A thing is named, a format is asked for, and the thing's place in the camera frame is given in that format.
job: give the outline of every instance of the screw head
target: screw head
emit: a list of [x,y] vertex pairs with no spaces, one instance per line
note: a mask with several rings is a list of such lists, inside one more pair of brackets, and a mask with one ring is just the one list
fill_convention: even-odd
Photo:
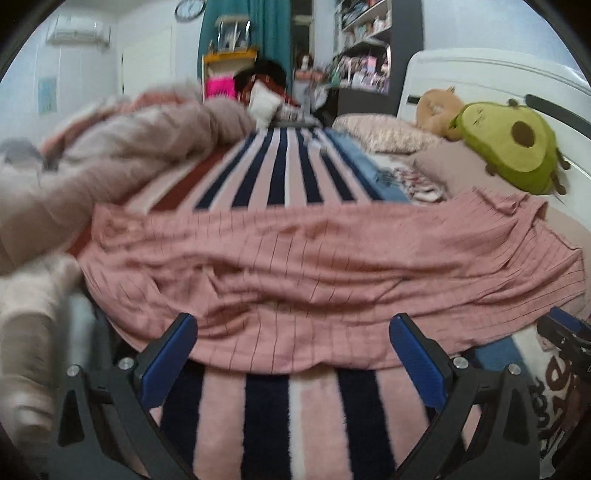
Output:
[[468,368],[468,365],[470,365],[470,363],[468,363],[468,360],[466,360],[462,356],[457,356],[453,359],[453,366],[459,370],[464,370]]
[[66,375],[68,377],[77,377],[78,374],[82,371],[80,365],[70,365],[68,370],[66,370]]
[[507,370],[511,375],[519,375],[521,373],[521,367],[517,364],[511,364],[507,367]]
[[121,370],[130,370],[134,367],[135,362],[133,358],[129,358],[128,356],[126,356],[125,358],[119,360],[119,363],[117,365]]

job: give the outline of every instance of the curtain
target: curtain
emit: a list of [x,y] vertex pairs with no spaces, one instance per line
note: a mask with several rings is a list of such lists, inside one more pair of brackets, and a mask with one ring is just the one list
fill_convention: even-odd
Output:
[[251,19],[251,45],[259,55],[281,64],[291,83],[291,0],[208,0],[199,38],[199,61],[211,40],[217,47],[216,20],[221,15],[248,15]]

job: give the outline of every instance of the headboard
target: headboard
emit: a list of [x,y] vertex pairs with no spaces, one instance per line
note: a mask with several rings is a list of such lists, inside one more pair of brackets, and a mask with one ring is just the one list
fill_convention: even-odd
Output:
[[561,152],[572,164],[559,169],[567,194],[550,203],[591,231],[591,89],[576,70],[534,56],[487,48],[417,53],[409,62],[398,117],[414,122],[427,90],[456,88],[466,103],[482,100],[526,104],[548,120]]

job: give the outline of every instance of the clock face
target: clock face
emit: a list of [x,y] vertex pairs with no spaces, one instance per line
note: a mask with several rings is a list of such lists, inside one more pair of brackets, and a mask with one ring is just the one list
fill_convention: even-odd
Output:
[[195,20],[205,11],[206,0],[183,0],[174,11],[174,16],[179,22]]

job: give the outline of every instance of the white door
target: white door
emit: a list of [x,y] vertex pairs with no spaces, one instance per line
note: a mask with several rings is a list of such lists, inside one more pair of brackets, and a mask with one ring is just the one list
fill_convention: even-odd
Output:
[[173,75],[172,28],[124,47],[121,57],[121,91],[136,96],[146,88],[169,82]]

